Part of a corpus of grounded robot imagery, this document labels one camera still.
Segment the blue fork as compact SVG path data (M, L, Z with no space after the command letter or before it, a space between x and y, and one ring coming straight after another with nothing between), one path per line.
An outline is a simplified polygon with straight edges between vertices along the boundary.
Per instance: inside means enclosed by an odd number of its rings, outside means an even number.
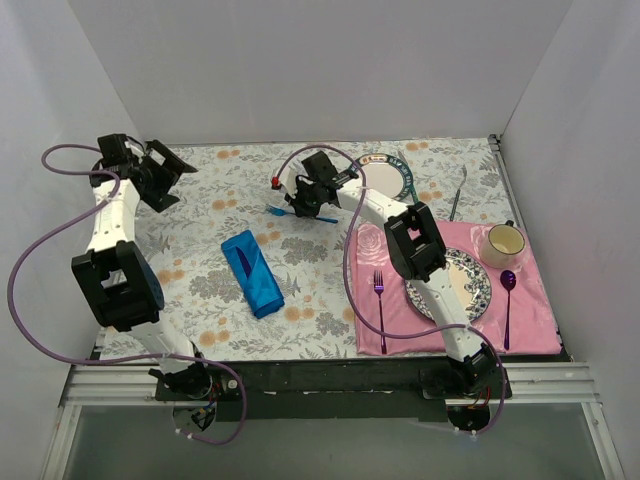
M288 211L282 208L278 208L272 205L267 205L265 207L265 211L271 215L274 216L278 216L278 217L284 217L284 216L294 216L296 217L296 213L292 212L292 211ZM326 217L313 217L313 220L316 221L321 221L321 222L325 222L325 223L330 223L330 224L337 224L338 220L337 219L332 219L332 218L326 218Z

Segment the blue satin napkin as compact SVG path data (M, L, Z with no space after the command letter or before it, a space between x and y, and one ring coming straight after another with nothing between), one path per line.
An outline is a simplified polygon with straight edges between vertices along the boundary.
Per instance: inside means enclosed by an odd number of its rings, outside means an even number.
M236 249L245 253L253 267L251 275L246 278ZM277 312L284 306L284 296L268 266L264 255L250 230L245 230L221 244L221 250L234 274L251 312L261 319Z

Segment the purple knife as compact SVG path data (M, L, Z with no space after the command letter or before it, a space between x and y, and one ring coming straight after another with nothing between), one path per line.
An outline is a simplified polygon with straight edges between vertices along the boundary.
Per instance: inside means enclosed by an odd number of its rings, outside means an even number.
M246 278L249 278L253 269L251 262L248 260L242 249L237 248L236 253Z

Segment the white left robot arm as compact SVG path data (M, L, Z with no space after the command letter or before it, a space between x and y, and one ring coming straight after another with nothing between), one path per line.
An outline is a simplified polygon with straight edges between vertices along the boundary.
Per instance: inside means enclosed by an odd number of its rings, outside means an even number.
M102 157L90 185L101 209L85 253L72 260L74 277L101 326L130 335L157 355L151 376L176 394L203 399L213 377L194 343L163 317L161 283L135 243L138 205L156 212L173 206L179 199L171 188L196 169L158 140L140 146L125 134L111 134L98 145Z

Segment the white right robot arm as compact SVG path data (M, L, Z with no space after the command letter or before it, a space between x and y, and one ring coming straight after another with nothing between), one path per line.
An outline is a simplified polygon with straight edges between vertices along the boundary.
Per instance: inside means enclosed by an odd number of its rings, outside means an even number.
M446 270L445 243L433 215L422 202L412 205L394 200L369 187L360 166L354 172L338 171L326 155L328 150L349 156L329 145L317 145L316 153L303 161L298 174L289 163L311 150L303 147L291 154L271 180L271 188L284 192L285 201L299 217L315 218L324 204L353 214L344 244L343 266L349 262L351 236L358 219L383 230L395 272L422 295L436 327L418 333L396 334L373 326L359 311L343 273L348 301L360 322L382 338L409 340L439 333L452 371L454 389L464 397L475 397L499 383L500 399L507 393L507 375L490 340L474 328L453 290Z

